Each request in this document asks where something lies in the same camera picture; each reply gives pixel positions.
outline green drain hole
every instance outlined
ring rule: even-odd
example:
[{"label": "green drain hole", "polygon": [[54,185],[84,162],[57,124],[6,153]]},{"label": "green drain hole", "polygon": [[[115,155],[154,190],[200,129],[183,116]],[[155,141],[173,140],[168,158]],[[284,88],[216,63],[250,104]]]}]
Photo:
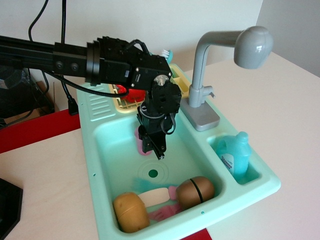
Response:
[{"label": "green drain hole", "polygon": [[155,169],[152,169],[149,171],[149,177],[150,178],[155,178],[156,176],[158,176],[158,171]]}]

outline white wall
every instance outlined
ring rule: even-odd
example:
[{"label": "white wall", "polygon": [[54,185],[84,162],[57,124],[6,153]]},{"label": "white wall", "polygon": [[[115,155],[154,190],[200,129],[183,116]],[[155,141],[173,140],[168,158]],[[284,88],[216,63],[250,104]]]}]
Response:
[{"label": "white wall", "polygon": [[257,24],[272,33],[273,52],[320,77],[320,0],[264,0]]},{"label": "white wall", "polygon": [[[34,41],[53,44],[61,40],[61,0],[50,0],[32,31]],[[159,54],[171,49],[173,63],[184,71],[193,68],[196,45],[209,31],[243,30],[256,25],[263,0],[69,0],[67,1],[67,44],[110,36],[126,41],[140,39]],[[1,0],[0,35],[28,39],[28,27],[44,0]],[[233,57],[233,49],[212,47],[207,63]],[[41,74],[33,71],[38,81]],[[81,84],[83,79],[71,78]],[[68,107],[59,81],[50,78],[50,94],[60,110]],[[75,97],[75,90],[69,87]]]}]

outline white table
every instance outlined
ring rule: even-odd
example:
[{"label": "white table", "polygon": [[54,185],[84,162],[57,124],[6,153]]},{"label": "white table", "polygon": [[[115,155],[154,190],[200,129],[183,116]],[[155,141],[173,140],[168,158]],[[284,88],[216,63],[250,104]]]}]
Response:
[{"label": "white table", "polygon": [[208,227],[212,238],[319,240],[320,78],[272,53],[256,70],[209,65],[203,85],[281,180],[275,194]]},{"label": "white table", "polygon": [[[258,70],[232,60],[207,66],[204,85],[282,182],[208,227],[212,238],[320,239],[320,78],[272,53]],[[0,154],[0,177],[24,190],[21,220],[6,240],[98,239],[80,129]]]}]

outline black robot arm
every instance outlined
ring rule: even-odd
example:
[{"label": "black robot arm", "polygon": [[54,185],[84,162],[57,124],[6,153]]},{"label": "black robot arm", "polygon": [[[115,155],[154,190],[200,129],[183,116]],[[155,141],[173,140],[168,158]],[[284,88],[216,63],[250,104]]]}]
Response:
[{"label": "black robot arm", "polygon": [[143,42],[102,37],[82,47],[0,36],[0,65],[84,77],[92,86],[105,83],[145,90],[137,114],[142,150],[154,150],[158,159],[164,157],[166,135],[175,128],[181,91],[170,82],[172,72],[166,59],[150,54]]}]

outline sink basin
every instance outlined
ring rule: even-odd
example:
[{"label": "sink basin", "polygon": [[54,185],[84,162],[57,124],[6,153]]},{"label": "sink basin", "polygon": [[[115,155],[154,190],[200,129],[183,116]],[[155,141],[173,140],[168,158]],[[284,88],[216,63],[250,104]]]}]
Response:
[{"label": "sink basin", "polygon": [[[105,84],[83,86],[110,91]],[[158,160],[154,153],[140,155],[137,150],[134,132],[139,122],[136,111],[119,112],[110,98],[81,91],[77,92],[77,96],[92,202],[102,240],[181,239],[280,188],[280,180],[254,149],[245,177],[238,182],[233,178],[215,149],[221,137],[238,132],[210,101],[208,104],[220,116],[219,125],[196,131],[180,110],[176,115],[174,134],[166,137],[165,158]],[[141,194],[150,186],[178,186],[196,176],[207,177],[213,183],[214,198],[163,221],[152,220],[150,226],[135,233],[121,231],[113,208],[113,200],[118,195],[125,192]],[[148,207],[147,211],[174,203],[169,200]]]}]

